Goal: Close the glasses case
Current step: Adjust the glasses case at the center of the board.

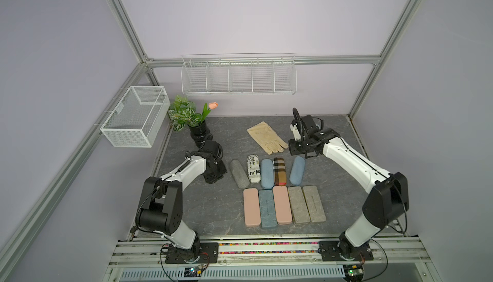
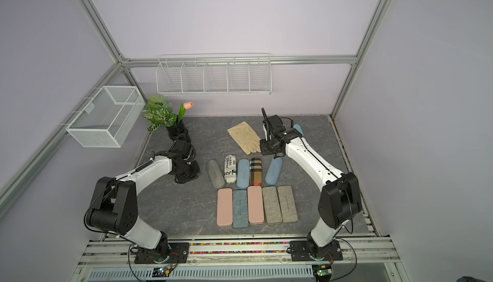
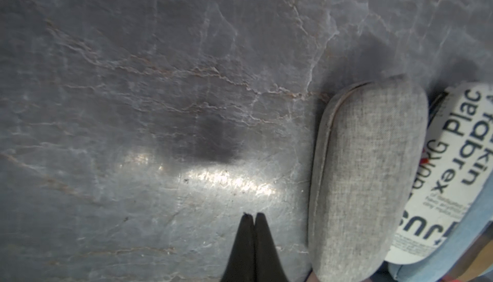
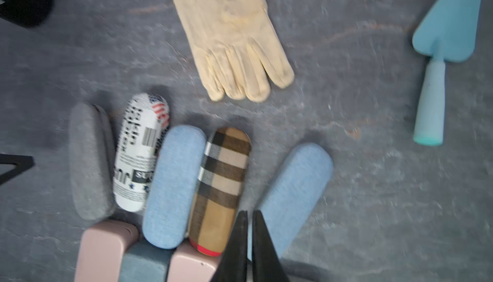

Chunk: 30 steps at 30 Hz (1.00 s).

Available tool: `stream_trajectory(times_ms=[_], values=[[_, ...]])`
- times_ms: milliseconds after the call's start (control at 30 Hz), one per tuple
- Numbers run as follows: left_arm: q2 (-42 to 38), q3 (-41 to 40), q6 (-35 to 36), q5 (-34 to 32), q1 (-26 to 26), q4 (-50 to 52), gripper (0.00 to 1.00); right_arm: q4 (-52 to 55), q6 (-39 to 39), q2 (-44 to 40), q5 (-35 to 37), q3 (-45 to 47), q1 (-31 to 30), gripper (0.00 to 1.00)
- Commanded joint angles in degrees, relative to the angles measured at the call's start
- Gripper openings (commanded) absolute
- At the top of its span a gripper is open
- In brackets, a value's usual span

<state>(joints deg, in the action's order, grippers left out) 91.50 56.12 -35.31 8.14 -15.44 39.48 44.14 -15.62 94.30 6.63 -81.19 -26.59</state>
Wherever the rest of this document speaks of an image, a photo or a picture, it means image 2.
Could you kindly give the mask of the beige case black glasses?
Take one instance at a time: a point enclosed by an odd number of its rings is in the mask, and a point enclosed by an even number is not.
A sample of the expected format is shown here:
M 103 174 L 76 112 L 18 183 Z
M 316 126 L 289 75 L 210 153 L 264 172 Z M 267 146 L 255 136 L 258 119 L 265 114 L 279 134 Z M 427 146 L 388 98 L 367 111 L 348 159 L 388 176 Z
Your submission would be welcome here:
M 261 186 L 263 181 L 263 164 L 260 157 L 250 160 L 250 185 Z

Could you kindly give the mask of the blue brown glasses case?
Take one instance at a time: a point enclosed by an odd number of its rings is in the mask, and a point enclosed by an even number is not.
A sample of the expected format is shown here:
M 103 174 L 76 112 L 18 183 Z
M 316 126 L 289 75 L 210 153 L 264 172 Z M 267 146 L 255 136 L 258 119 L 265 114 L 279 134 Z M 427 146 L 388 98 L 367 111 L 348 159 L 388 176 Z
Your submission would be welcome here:
M 265 183 L 267 185 L 275 186 L 278 183 L 282 170 L 282 164 L 282 158 L 272 158 L 265 176 Z

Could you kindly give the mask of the beige case brown sunglasses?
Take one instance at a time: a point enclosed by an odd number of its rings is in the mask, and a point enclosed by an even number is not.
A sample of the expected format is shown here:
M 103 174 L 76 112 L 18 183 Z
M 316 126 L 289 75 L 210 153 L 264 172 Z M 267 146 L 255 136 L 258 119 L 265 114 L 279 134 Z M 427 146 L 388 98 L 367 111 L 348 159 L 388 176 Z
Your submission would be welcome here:
M 235 155 L 229 154 L 225 157 L 224 179 L 228 184 L 235 183 L 237 180 L 237 157 Z

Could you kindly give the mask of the case with white sunglasses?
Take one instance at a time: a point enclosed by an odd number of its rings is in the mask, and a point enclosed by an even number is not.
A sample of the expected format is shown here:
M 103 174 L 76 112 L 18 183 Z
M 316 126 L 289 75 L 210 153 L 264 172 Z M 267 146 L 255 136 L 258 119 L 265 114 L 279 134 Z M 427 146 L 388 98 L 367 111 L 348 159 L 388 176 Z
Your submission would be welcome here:
M 241 190 L 247 189 L 250 185 L 250 161 L 248 159 L 238 161 L 236 185 Z

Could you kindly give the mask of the grey case red glasses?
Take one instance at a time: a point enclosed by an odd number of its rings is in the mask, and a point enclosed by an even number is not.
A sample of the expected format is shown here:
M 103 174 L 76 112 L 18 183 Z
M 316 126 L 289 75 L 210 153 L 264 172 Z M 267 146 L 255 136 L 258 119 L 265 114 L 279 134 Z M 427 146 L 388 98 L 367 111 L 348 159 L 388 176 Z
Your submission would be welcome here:
M 291 186 L 277 187 L 277 194 L 281 208 L 282 221 L 284 223 L 297 222 L 299 220 L 295 206 L 295 198 Z

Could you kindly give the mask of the teal grey case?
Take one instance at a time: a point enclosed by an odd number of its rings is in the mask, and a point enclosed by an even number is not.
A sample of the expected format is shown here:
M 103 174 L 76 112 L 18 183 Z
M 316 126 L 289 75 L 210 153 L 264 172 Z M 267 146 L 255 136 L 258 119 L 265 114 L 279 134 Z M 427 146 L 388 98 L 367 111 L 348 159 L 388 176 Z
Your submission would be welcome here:
M 233 228 L 241 229 L 249 226 L 248 199 L 246 190 L 233 191 Z

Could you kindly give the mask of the green glasses case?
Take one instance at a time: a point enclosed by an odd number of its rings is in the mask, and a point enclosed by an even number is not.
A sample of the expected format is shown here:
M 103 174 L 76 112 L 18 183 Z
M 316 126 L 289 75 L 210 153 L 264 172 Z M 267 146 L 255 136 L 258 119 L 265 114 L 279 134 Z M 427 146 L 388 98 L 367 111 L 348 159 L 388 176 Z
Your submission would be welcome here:
M 282 223 L 282 213 L 276 187 L 263 187 L 263 206 L 266 223 Z

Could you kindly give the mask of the pink glasses case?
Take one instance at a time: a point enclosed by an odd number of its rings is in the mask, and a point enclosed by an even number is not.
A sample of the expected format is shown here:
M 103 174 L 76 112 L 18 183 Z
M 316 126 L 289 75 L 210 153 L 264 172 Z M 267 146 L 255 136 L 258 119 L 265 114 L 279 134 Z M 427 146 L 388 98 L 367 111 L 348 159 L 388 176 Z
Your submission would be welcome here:
M 263 191 L 260 186 L 250 186 L 247 189 L 249 223 L 252 225 L 264 223 Z

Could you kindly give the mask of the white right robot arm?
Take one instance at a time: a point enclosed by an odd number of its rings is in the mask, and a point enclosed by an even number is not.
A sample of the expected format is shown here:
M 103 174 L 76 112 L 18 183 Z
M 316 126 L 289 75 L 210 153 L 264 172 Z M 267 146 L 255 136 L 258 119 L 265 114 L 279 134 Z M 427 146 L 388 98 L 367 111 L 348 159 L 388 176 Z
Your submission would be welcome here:
M 343 173 L 319 155 L 304 135 L 290 121 L 287 128 L 282 117 L 268 116 L 264 109 L 260 140 L 262 155 L 287 156 L 298 163 L 310 176 L 320 191 L 318 219 L 307 235 L 307 252 L 310 258 L 322 260 L 330 255 L 340 230 L 363 210 L 359 180 L 352 173 Z

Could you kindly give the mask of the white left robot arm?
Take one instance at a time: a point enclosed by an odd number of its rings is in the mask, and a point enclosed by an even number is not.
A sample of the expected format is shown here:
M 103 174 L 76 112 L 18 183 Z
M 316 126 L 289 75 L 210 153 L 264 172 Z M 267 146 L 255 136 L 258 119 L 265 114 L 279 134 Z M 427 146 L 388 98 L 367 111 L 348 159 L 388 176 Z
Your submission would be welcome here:
M 178 263 L 180 255 L 169 245 L 167 234 L 139 217 L 137 199 L 146 187 L 165 175 L 172 175 L 177 184 L 196 179 L 200 167 L 195 155 L 188 131 L 184 131 L 174 138 L 169 150 L 155 153 L 146 163 L 115 178 L 100 178 L 84 214 L 84 226 L 131 242 L 136 263 Z

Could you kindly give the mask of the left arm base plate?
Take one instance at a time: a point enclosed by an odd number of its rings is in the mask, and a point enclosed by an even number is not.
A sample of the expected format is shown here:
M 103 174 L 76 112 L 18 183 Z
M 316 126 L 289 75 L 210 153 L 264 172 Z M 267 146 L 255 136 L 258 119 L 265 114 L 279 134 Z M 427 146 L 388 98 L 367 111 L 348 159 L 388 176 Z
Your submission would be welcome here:
M 190 244 L 186 242 L 162 242 L 155 249 L 132 247 L 135 264 L 184 264 L 187 262 Z

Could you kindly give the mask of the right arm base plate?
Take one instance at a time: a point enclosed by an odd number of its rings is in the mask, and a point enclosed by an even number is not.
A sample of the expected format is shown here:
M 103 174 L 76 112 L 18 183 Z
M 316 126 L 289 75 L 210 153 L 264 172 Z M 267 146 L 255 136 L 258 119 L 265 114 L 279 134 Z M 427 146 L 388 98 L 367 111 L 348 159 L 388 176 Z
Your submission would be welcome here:
M 308 240 L 291 241 L 286 250 L 292 261 L 342 261 L 340 244 L 333 240 L 323 247 Z

